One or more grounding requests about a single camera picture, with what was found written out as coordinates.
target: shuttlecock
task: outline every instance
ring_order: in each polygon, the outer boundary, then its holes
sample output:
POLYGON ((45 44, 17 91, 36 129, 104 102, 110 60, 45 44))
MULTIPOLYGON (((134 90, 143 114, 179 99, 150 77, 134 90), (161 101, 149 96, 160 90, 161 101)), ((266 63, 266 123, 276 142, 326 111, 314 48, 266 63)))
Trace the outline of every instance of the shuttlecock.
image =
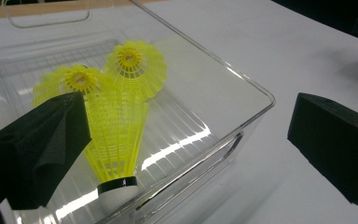
POLYGON ((134 173, 148 104, 84 65, 59 67, 41 80, 34 87, 35 106, 55 95, 83 92, 92 138, 84 152, 102 183, 98 186, 102 208, 112 213, 138 194, 134 173))
POLYGON ((153 45, 144 41, 127 41, 117 45, 106 57, 103 72, 112 77, 115 85, 147 100, 156 95, 167 78, 167 64, 153 45))

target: transparent container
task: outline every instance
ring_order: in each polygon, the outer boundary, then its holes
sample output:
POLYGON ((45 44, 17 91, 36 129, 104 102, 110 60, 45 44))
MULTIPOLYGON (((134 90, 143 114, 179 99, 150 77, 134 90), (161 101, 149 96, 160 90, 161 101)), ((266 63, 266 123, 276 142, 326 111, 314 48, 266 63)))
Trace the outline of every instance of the transparent container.
POLYGON ((115 45, 143 40, 168 67, 149 101, 137 161, 141 188, 105 215, 100 184, 81 154, 47 207, 12 211, 17 223, 158 222, 231 162, 274 105, 273 96, 137 1, 79 1, 72 11, 0 18, 0 129, 32 109, 33 87, 58 66, 102 69, 115 45))

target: table surface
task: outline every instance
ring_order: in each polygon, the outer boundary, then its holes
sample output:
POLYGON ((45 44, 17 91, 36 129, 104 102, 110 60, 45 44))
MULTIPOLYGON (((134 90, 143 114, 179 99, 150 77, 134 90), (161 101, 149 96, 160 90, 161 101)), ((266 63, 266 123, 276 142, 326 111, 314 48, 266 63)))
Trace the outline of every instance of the table surface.
POLYGON ((358 223, 358 205, 350 204, 287 140, 299 92, 358 112, 358 39, 269 0, 146 5, 277 101, 235 161, 162 221, 358 223))

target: black foam block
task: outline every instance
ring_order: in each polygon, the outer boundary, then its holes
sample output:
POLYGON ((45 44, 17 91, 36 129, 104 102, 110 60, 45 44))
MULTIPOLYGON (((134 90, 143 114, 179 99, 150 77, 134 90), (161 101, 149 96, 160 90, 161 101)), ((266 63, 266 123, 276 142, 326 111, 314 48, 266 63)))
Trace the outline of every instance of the black foam block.
POLYGON ((52 98, 0 131, 0 184, 12 209, 46 206, 90 141, 80 92, 52 98))
POLYGON ((351 203, 358 204, 358 113, 300 93, 288 139, 351 203))

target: yellow shuttlecock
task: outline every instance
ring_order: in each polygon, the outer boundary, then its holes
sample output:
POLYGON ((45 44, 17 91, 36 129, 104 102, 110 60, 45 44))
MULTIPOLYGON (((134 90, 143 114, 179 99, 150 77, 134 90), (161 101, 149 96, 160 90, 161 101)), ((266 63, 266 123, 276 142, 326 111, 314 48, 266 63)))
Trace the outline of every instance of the yellow shuttlecock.
POLYGON ((112 77, 115 85, 147 100, 156 95, 167 78, 167 64, 153 45, 144 41, 127 41, 117 45, 106 57, 103 72, 112 77))
POLYGON ((97 69, 74 65, 43 75, 34 87, 33 105, 70 91, 83 92, 92 138, 84 152, 102 183, 98 193, 103 210, 111 213, 138 194, 134 173, 148 104, 120 91, 97 69))

